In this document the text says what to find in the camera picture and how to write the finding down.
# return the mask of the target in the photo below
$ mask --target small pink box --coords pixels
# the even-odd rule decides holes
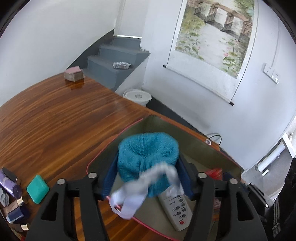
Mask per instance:
[[[65,79],[76,82],[84,78],[83,71],[79,66],[68,68],[64,71]]]

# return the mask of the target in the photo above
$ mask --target wooden table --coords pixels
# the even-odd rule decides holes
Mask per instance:
[[[63,74],[19,93],[0,107],[0,168],[5,166],[26,187],[39,174],[52,187],[60,178],[77,180],[101,150],[104,140],[149,115],[162,116],[137,105],[90,78],[76,83]],[[201,140],[206,138],[168,118],[167,121]],[[212,147],[219,150],[215,143]],[[99,202],[110,240],[167,240],[137,222],[115,215]],[[32,221],[40,205],[29,200]],[[79,200],[75,200],[79,240],[84,240]]]

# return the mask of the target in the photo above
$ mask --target bucket lid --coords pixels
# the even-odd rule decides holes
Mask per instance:
[[[152,99],[148,92],[142,90],[131,90],[125,94],[125,97],[134,102],[145,102]]]

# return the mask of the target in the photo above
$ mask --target remote control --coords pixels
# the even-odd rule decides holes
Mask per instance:
[[[183,195],[167,197],[166,191],[164,191],[158,196],[158,199],[175,230],[181,231],[189,226],[192,211]]]

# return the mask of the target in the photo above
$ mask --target stair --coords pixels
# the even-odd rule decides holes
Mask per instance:
[[[111,44],[102,44],[98,55],[87,58],[84,75],[115,91],[148,56],[140,49],[140,39],[114,37]],[[114,62],[128,62],[129,69],[114,69]]]

